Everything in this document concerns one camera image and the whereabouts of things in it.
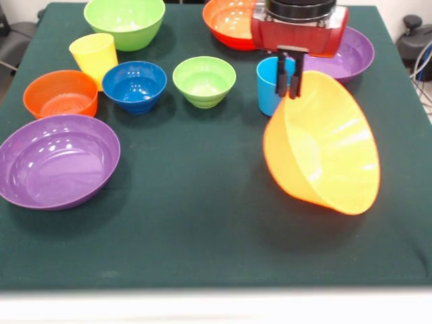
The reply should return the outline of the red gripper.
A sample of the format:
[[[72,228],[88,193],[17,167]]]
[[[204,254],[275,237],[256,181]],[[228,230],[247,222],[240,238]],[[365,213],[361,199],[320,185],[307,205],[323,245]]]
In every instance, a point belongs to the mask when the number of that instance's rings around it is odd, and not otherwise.
[[[289,53],[296,67],[290,82],[290,98],[300,97],[304,53],[315,57],[333,57],[342,42],[348,23],[348,8],[337,6],[330,14],[312,22],[285,22],[272,17],[263,6],[255,6],[252,12],[250,30],[252,42],[264,51],[300,51]],[[275,93],[284,97],[288,88],[286,56],[277,53],[277,75]]]

